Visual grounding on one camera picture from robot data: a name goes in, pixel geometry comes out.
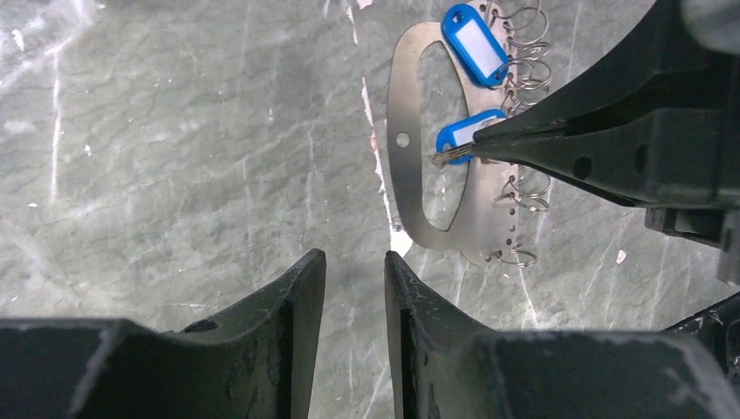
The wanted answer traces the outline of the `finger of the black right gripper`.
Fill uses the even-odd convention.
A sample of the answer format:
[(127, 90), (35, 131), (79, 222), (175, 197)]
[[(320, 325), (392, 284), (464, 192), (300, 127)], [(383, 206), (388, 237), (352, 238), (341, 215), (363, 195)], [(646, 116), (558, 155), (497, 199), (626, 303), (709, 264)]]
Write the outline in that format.
[(701, 45), (658, 1), (603, 58), (537, 105), (476, 133), (472, 152), (625, 207), (739, 205), (739, 58)]

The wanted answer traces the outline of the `blue key tag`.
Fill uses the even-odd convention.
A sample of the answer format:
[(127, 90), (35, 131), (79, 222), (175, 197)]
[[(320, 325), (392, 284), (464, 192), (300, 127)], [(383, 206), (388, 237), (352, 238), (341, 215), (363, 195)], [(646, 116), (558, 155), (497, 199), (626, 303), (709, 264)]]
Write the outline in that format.
[(507, 115), (503, 110), (493, 108), (449, 124), (437, 135), (436, 153), (441, 154), (451, 148), (471, 143), (475, 132), (506, 118)]
[(451, 7), (441, 23), (443, 38), (476, 86), (500, 86), (510, 59), (478, 10), (466, 3)]

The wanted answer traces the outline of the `metal key organizer plate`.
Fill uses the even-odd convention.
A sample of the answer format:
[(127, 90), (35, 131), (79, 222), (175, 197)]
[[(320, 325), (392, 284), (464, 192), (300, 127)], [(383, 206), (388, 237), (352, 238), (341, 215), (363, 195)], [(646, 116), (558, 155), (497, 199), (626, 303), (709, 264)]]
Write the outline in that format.
[(549, 209), (546, 189), (528, 190), (517, 165), (457, 149), (440, 170), (452, 177), (449, 221), (434, 225), (428, 216), (431, 189), (425, 174), (438, 166), (436, 139), (449, 124), (488, 109), (507, 118), (535, 105), (550, 89), (552, 69), (545, 63), (550, 46), (543, 36), (523, 40), (518, 33), (549, 19), (540, 3), (505, 12), (492, 1), (469, 1), (490, 27), (510, 59), (504, 82), (476, 86), (442, 35), (439, 21), (411, 26), (394, 48), (387, 96), (387, 156), (401, 229), (425, 249), (459, 251), (473, 264), (495, 262), (528, 267), (536, 254), (517, 243), (519, 217)]

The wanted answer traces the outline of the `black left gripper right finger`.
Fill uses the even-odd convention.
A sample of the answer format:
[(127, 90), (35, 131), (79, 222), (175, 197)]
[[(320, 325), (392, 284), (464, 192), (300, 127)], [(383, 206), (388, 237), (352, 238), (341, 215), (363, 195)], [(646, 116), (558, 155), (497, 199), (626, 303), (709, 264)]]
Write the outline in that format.
[(398, 418), (736, 418), (739, 297), (659, 332), (493, 330), (384, 261)]

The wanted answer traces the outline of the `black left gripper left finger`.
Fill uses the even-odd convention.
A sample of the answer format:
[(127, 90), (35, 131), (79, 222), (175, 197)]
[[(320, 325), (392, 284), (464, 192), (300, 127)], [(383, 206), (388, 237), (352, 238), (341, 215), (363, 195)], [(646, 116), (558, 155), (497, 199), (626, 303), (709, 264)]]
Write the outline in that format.
[(305, 418), (326, 259), (180, 332), (129, 319), (1, 322), (4, 418)]

